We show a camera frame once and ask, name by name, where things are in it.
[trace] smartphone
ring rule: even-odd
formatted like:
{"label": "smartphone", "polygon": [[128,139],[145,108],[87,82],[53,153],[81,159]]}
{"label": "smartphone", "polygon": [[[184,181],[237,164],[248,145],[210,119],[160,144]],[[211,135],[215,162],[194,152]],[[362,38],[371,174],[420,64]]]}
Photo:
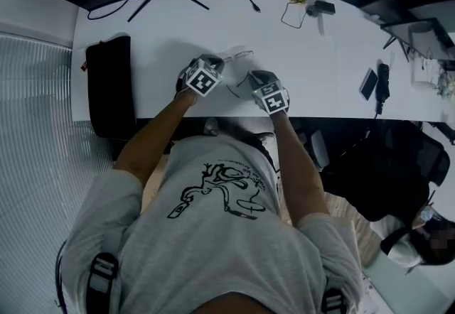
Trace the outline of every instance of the smartphone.
{"label": "smartphone", "polygon": [[360,87],[360,94],[365,98],[365,100],[369,100],[373,90],[376,87],[376,83],[378,82],[378,76],[373,69],[369,69],[365,79],[363,80],[362,86]]}

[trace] shirt sleeve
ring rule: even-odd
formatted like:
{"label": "shirt sleeve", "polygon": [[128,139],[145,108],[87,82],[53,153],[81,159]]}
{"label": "shirt sleeve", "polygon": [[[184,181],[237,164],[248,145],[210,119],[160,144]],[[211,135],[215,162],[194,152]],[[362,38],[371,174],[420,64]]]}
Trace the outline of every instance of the shirt sleeve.
{"label": "shirt sleeve", "polygon": [[[375,231],[381,239],[384,239],[397,229],[403,228],[403,224],[392,215],[387,215],[377,222],[371,222],[370,228]],[[411,245],[408,234],[403,236],[393,245],[387,256],[389,259],[403,267],[414,267],[420,263],[420,256]]]}
{"label": "shirt sleeve", "polygon": [[124,232],[141,214],[143,187],[131,173],[111,170],[96,177],[77,215],[62,256],[62,281],[79,313],[85,313],[85,293],[92,260],[101,252],[103,234]]}
{"label": "shirt sleeve", "polygon": [[363,281],[353,223],[314,213],[302,218],[297,229],[319,250],[327,278],[326,290],[340,290],[348,313],[357,313],[363,297]]}

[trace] monitor stand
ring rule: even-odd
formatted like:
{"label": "monitor stand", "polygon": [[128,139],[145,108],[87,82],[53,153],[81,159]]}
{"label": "monitor stand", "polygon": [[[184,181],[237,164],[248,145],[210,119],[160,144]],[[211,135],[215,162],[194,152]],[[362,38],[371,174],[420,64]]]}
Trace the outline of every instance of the monitor stand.
{"label": "monitor stand", "polygon": [[[382,48],[382,49],[385,50],[386,48],[388,48],[390,46],[390,44],[392,44],[395,40],[397,40],[396,37],[390,36],[389,41],[385,43],[384,48]],[[400,41],[400,45],[401,45],[401,49],[403,50],[403,53],[405,53],[405,57],[406,57],[407,62],[409,62],[410,59],[407,56],[409,51],[408,52],[406,51],[405,45],[404,45],[404,43],[402,41]]]}
{"label": "monitor stand", "polygon": [[[137,8],[137,10],[131,15],[130,18],[128,18],[128,22],[130,22],[134,17],[136,17],[136,15],[141,12],[141,10],[147,6],[147,4],[149,4],[151,0],[144,0],[144,2],[142,2],[141,6],[139,6]],[[202,4],[201,2],[199,2],[198,0],[190,0],[192,2],[194,2],[195,4],[198,4],[199,6],[203,7],[204,9],[206,10],[209,10],[209,8],[205,5],[205,4]]]}

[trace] white desk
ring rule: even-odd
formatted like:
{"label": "white desk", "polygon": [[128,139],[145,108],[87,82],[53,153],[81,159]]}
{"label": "white desk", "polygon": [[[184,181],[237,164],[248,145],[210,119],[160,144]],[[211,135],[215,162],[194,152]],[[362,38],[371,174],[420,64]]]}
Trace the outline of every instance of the white desk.
{"label": "white desk", "polygon": [[[77,16],[73,44],[71,107],[73,120],[90,119],[87,73],[81,70],[88,46],[120,34],[132,37],[132,86],[136,117],[156,116],[172,99],[178,73],[201,53],[253,50],[246,57],[226,65],[224,81],[192,108],[190,117],[265,116],[250,98],[248,83],[235,89],[248,70],[275,72],[291,96],[291,117],[373,118],[374,95],[366,102],[360,85],[368,68],[376,70],[378,60],[395,61],[390,72],[390,94],[382,118],[422,121],[453,121],[455,108],[435,91],[411,85],[412,66],[398,42],[382,50],[389,35],[366,20],[356,7],[339,0],[336,14],[323,15],[325,36],[317,18],[306,16],[301,29],[280,22],[288,0],[199,0],[202,9],[189,0],[153,0],[131,22],[127,19],[143,0],[131,0],[116,14],[88,21],[86,10]],[[97,10],[102,15],[118,4]],[[285,21],[299,24],[302,5],[291,5]],[[238,99],[225,85],[241,96]]]}

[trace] forearm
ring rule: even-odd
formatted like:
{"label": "forearm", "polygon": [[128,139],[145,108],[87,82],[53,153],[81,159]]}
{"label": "forearm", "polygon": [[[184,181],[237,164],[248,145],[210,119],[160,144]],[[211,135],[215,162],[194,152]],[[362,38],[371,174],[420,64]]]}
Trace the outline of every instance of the forearm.
{"label": "forearm", "polygon": [[191,92],[179,94],[127,143],[114,169],[129,171],[145,186],[172,134],[194,101],[195,97]]}
{"label": "forearm", "polygon": [[311,213],[327,213],[319,173],[283,112],[271,115],[277,135],[279,168],[284,199],[295,226]]}

